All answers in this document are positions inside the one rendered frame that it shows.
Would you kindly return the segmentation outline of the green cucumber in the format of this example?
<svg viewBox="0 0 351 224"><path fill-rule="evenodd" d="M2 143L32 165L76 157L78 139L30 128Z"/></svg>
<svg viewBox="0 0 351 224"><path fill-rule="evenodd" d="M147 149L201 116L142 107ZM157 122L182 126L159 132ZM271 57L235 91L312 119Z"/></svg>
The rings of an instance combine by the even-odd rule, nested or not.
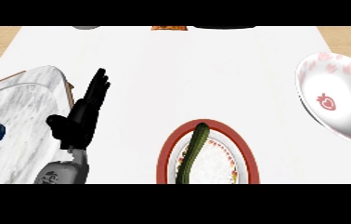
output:
<svg viewBox="0 0 351 224"><path fill-rule="evenodd" d="M209 127L206 123L198 123L194 127L194 131L193 131L193 135L190 138L188 147L185 151L185 157L181 162L181 166L179 166L176 177L175 177L176 184L188 183L188 174L190 174L191 165L196 160L200 149L204 145L207 134L209 134Z"/></svg>

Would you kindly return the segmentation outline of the red rimmed white plate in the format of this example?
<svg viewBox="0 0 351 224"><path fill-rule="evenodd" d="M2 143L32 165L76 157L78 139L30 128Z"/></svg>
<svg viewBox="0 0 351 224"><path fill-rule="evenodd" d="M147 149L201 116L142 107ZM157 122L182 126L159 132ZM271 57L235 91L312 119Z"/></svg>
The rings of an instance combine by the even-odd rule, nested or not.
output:
<svg viewBox="0 0 351 224"><path fill-rule="evenodd" d="M188 183L257 184L260 182L257 166L243 138L224 123L209 119L188 121L168 136L157 159L156 182L175 183L198 123L206 123L209 133L190 168Z"/></svg>

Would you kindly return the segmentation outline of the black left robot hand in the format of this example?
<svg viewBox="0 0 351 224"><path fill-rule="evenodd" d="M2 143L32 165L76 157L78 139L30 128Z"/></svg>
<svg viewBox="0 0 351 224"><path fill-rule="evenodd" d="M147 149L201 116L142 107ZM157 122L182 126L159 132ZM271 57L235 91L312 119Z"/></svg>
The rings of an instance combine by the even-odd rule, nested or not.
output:
<svg viewBox="0 0 351 224"><path fill-rule="evenodd" d="M98 69L88 87L86 93L76 100L66 117L50 115L47 124L51 136L60 140L61 150L83 150L91 142L97 124L98 111L104 102L109 89L106 70Z"/></svg>

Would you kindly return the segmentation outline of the black appliance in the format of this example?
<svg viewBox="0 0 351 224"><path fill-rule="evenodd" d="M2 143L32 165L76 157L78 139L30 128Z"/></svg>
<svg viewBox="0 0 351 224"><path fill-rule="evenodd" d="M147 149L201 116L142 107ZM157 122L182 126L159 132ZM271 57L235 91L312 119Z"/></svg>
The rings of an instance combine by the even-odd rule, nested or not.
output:
<svg viewBox="0 0 351 224"><path fill-rule="evenodd" d="M256 26L198 26L194 25L194 28L198 29L206 29L206 30L238 30L238 29L249 29L249 28L255 28Z"/></svg>

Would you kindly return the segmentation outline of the orange patterned object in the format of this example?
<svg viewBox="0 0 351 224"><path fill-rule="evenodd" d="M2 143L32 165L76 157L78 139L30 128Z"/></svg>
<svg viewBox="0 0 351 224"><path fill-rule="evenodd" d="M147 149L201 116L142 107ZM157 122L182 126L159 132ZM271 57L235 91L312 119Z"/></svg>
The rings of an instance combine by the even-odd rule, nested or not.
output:
<svg viewBox="0 0 351 224"><path fill-rule="evenodd" d="M151 31L187 31L185 26L151 26Z"/></svg>

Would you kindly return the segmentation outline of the white marble cutting board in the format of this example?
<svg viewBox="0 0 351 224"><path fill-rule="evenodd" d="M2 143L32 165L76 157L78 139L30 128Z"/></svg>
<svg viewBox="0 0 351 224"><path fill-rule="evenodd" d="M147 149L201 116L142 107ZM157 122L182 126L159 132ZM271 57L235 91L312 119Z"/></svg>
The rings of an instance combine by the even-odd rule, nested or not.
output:
<svg viewBox="0 0 351 224"><path fill-rule="evenodd" d="M47 117L72 107L66 78L52 66L0 81L0 184L30 184L47 163L70 159L52 138Z"/></svg>

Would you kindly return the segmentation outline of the white strawberry print bowl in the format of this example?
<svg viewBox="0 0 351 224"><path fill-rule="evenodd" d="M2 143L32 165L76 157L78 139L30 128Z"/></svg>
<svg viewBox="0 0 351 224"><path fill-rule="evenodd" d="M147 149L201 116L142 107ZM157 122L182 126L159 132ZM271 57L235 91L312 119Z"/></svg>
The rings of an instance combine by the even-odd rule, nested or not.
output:
<svg viewBox="0 0 351 224"><path fill-rule="evenodd" d="M294 81L311 117L351 141L351 58L331 52L309 55L297 65Z"/></svg>

